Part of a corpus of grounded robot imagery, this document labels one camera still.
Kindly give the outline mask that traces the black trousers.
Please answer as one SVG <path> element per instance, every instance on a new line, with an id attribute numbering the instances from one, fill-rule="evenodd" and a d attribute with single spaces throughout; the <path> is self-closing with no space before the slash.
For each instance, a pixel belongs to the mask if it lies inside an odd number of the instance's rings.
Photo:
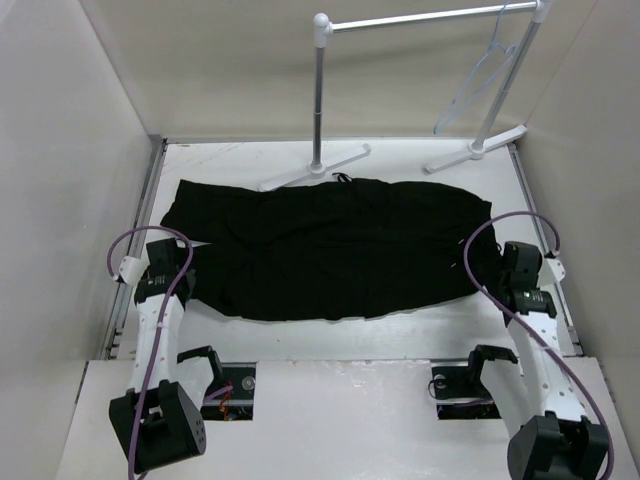
<path id="1" fill-rule="evenodd" d="M 162 225 L 195 244 L 195 299 L 258 321 L 374 318 L 493 286 L 490 202 L 349 178 L 272 192 L 182 181 Z"/>

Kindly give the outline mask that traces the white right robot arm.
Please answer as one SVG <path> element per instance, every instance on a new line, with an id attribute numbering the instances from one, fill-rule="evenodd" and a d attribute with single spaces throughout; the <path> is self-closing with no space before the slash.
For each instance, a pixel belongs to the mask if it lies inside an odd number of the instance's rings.
<path id="1" fill-rule="evenodd" d="M 541 260 L 504 260 L 491 295 L 515 347 L 478 345 L 464 384 L 490 394 L 509 434 L 513 479 L 608 479 L 614 451 L 604 420 L 592 422 L 593 399 L 562 360 L 556 309 L 538 286 Z"/>

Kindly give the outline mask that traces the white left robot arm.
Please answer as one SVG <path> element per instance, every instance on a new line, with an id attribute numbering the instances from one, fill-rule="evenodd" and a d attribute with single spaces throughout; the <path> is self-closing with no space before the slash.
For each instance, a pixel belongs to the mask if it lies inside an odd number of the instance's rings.
<path id="1" fill-rule="evenodd" d="M 132 375 L 123 396 L 110 401 L 109 419 L 126 455 L 128 477 L 204 454 L 205 398 L 224 387 L 210 346 L 180 352 L 179 330 L 195 285 L 195 272 L 172 261 L 150 264 L 127 256 L 118 279 L 135 288 L 138 337 Z"/>

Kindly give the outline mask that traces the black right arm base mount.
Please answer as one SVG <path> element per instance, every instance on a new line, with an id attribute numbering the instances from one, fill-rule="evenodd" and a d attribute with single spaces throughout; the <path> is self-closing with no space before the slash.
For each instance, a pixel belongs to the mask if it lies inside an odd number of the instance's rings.
<path id="1" fill-rule="evenodd" d="M 436 415 L 445 420 L 496 420 L 499 410 L 488 390 L 472 379 L 464 365 L 436 365 L 428 393 L 436 402 Z"/>

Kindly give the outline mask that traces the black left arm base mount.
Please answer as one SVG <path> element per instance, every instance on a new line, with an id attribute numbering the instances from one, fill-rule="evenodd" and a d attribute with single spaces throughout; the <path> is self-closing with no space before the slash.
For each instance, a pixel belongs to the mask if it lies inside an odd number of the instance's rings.
<path id="1" fill-rule="evenodd" d="M 256 363 L 223 363 L 223 377 L 207 389 L 201 408 L 205 421 L 251 421 L 256 392 Z"/>

